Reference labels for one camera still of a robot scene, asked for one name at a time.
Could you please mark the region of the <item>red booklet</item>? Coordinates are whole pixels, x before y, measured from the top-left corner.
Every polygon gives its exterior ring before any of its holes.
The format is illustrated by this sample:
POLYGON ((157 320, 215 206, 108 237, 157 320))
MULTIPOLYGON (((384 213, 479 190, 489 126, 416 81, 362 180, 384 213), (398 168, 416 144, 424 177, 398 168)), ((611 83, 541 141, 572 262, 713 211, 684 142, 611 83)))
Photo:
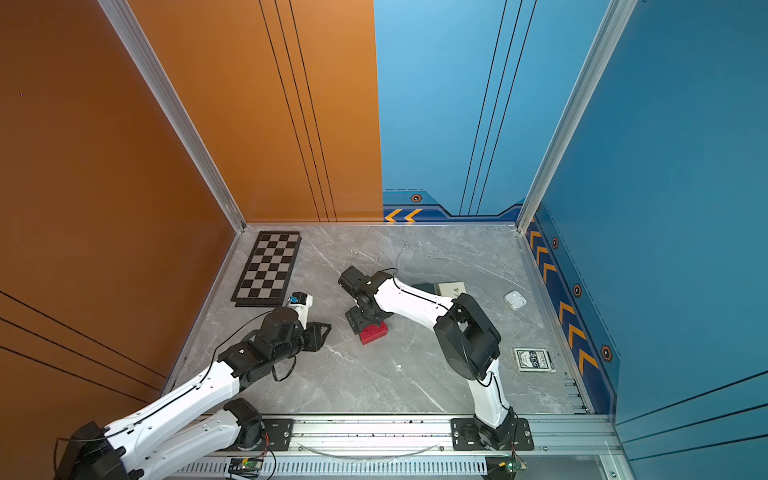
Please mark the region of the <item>red booklet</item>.
POLYGON ((387 334, 388 326, 385 322, 381 322, 379 325, 370 325, 365 327, 359 333, 359 339, 362 345, 367 345, 385 337, 387 334))

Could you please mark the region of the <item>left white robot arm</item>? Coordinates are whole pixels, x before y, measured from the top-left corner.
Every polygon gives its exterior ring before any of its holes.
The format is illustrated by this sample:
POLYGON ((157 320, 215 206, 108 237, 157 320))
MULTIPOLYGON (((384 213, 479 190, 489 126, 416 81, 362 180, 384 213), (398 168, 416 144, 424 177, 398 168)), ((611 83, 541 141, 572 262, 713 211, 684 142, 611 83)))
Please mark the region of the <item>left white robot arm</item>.
POLYGON ((273 374, 277 363, 320 350, 332 327, 277 307, 261 326, 215 354, 193 379, 110 424, 89 422, 69 438, 54 464, 57 479, 163 479, 221 449, 268 445, 262 414, 241 392, 273 374))

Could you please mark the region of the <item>green booklet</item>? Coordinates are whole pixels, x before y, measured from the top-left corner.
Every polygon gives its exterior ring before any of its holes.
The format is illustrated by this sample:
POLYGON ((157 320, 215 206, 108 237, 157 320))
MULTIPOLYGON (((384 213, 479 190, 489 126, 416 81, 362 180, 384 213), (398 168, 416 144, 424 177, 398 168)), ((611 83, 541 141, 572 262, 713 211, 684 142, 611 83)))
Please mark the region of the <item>green booklet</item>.
POLYGON ((440 295, 439 287, 435 283, 418 283, 418 284, 413 284, 413 287, 415 289, 429 293, 431 295, 437 295, 437 296, 440 295))

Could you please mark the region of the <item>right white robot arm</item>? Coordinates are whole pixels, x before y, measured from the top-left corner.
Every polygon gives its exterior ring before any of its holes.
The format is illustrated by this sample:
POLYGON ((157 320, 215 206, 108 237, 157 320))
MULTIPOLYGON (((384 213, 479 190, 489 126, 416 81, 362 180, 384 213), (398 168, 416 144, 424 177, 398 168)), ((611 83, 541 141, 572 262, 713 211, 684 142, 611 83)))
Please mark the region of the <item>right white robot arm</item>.
POLYGON ((448 365, 468 381, 482 445, 494 450, 512 445, 516 414, 500 378, 501 334, 471 295, 438 296, 385 270, 368 276, 354 266, 340 275, 338 284, 355 301, 345 318, 356 334, 393 315, 432 330, 448 365))

